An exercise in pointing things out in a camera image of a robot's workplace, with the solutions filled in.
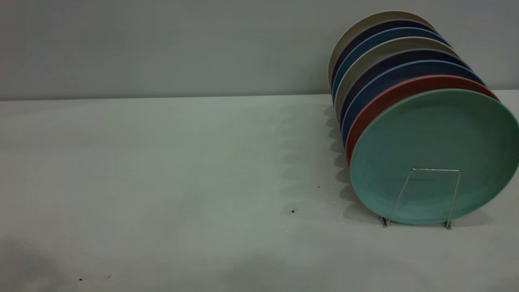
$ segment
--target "blue plate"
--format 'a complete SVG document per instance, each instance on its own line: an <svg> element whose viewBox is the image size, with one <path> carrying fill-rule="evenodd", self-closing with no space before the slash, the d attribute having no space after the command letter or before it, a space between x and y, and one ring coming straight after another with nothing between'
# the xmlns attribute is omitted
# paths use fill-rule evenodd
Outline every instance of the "blue plate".
<svg viewBox="0 0 519 292"><path fill-rule="evenodd" d="M434 49L413 49L406 50L402 52L398 52L388 56L385 59L380 60L378 63L371 66L367 69L362 75L355 80L355 82L350 86L350 89L346 93L343 98L342 104L338 104L340 106L340 115L339 121L342 121L344 118L344 114L346 113L346 109L350 105L353 98L359 93L359 91L366 86L373 78L379 76L380 74L388 71L391 68L396 66L413 62L413 61L421 61L421 60L440 60L447 61L454 64L458 64L470 70L470 67L465 64L460 58L449 54L444 51L434 50Z"/></svg>
<svg viewBox="0 0 519 292"><path fill-rule="evenodd" d="M379 32L365 41L363 41L360 45L355 47L351 53L342 61L339 69L337 70L337 74L333 78L332 83L332 99L335 102L335 94L337 93L337 88L339 87L340 80L343 78L344 73L350 68L350 66L365 52L369 51L371 48L383 43L387 42L391 39L399 38L399 37L407 37L407 36L421 36L428 37L431 39L435 39L436 41L442 42L447 46L450 46L449 43L444 40L440 35L433 33L428 30L419 29L419 28L397 28L390 29L383 32Z"/></svg>
<svg viewBox="0 0 519 292"><path fill-rule="evenodd" d="M379 93L393 85L411 78L437 74L465 77L467 79L478 82L483 86L486 86L485 83L474 72L451 62L425 60L399 65L371 80L354 97L351 104L346 109L344 119L342 120L342 128L340 131L342 133L343 145L346 143L346 138L348 137L351 124L357 115Z"/></svg>
<svg viewBox="0 0 519 292"><path fill-rule="evenodd" d="M419 28L434 33L436 32L432 27L424 24L423 22L410 19L391 19L372 25L369 28L362 31L361 33L359 33L356 37L354 37L343 49L343 51L340 52L339 57L337 58L337 60L335 60L335 64L333 65L332 78L330 79L330 81L333 81L333 77L335 77L335 74L337 73L340 64L343 62L346 56L348 56L348 54L351 53L351 51L355 49L355 47L360 45L361 42L365 41L367 38L379 32L396 28Z"/></svg>

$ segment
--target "gray wall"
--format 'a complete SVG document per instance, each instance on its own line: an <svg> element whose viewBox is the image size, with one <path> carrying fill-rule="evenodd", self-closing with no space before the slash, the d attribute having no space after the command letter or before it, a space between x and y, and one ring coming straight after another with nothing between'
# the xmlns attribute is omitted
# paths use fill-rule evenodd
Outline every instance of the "gray wall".
<svg viewBox="0 0 519 292"><path fill-rule="evenodd" d="M340 36L429 20L492 89L519 88L516 0L4 0L0 99L329 92Z"/></svg>

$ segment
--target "wire plate holder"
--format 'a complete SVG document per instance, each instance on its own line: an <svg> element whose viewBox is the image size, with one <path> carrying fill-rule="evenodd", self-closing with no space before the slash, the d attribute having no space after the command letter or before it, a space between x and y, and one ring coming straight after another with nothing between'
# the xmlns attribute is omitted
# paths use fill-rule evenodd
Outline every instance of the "wire plate holder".
<svg viewBox="0 0 519 292"><path fill-rule="evenodd" d="M440 169L440 168L416 168L413 167L409 171L409 174L407 175L407 178L405 179L404 186L400 190L400 194L398 195L397 201L393 205L393 210L391 210L391 213L389 214L389 218L380 217L382 219L382 225L384 228L387 228L389 226L389 223L391 222L391 218L393 217L394 211L396 210L398 206L398 202L400 201L400 198L402 197L402 194L404 193L405 187L407 186L407 183L409 182L409 178L411 178L411 174L415 171L450 171L450 172L457 172L458 173L458 179L456 180L456 186L454 187L454 194L453 199L450 203L450 209L449 209L449 216L447 217L447 221L445 222L445 228L450 230L450 216L453 212L454 207L454 200L456 199L456 193L458 192L458 185L459 185L459 178L461 177L461 171L459 169Z"/></svg>

